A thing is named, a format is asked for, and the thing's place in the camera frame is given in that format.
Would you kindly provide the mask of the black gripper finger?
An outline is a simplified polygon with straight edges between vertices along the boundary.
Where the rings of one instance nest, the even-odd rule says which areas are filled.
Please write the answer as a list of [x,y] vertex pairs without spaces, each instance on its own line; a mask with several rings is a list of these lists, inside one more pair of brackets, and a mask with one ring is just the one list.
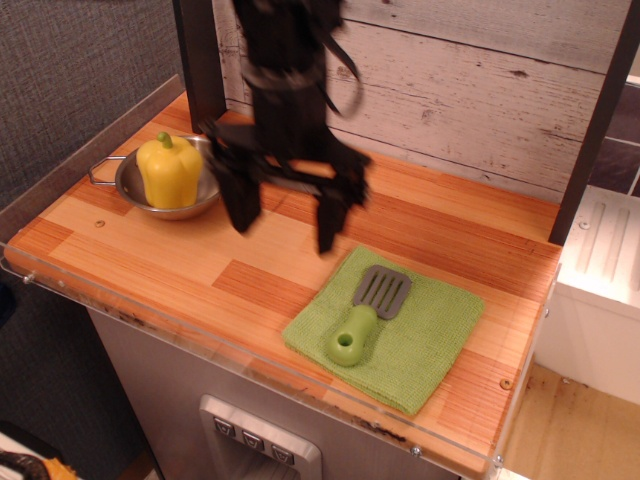
[[324,188],[320,190],[317,200],[318,251],[324,254],[332,250],[334,238],[343,230],[351,207],[354,204],[363,204],[364,189],[361,187],[346,190]]
[[214,160],[214,174],[234,229],[247,232],[261,213],[260,184],[220,159]]

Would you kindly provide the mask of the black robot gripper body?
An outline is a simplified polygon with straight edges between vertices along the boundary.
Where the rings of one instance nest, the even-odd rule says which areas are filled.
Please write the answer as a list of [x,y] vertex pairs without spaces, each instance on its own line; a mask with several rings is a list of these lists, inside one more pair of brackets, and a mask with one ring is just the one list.
[[266,89],[251,85],[254,122],[230,125],[204,120],[214,160],[266,182],[301,189],[314,196],[324,188],[364,189],[369,157],[338,140],[326,123],[329,100],[326,83],[299,89]]

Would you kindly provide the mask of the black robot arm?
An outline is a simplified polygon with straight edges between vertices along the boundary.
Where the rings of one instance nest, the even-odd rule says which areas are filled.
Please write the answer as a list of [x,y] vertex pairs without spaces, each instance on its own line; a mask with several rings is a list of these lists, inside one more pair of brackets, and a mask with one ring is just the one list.
[[306,192],[317,202],[317,245],[331,251],[353,205],[368,194],[370,158],[342,143],[326,115],[337,108],[327,92],[326,55],[353,77],[354,61],[332,36],[342,24],[338,1],[237,1],[247,56],[241,71],[253,100],[251,125],[200,127],[210,140],[210,168],[233,227],[246,232],[261,213],[260,189],[271,183]]

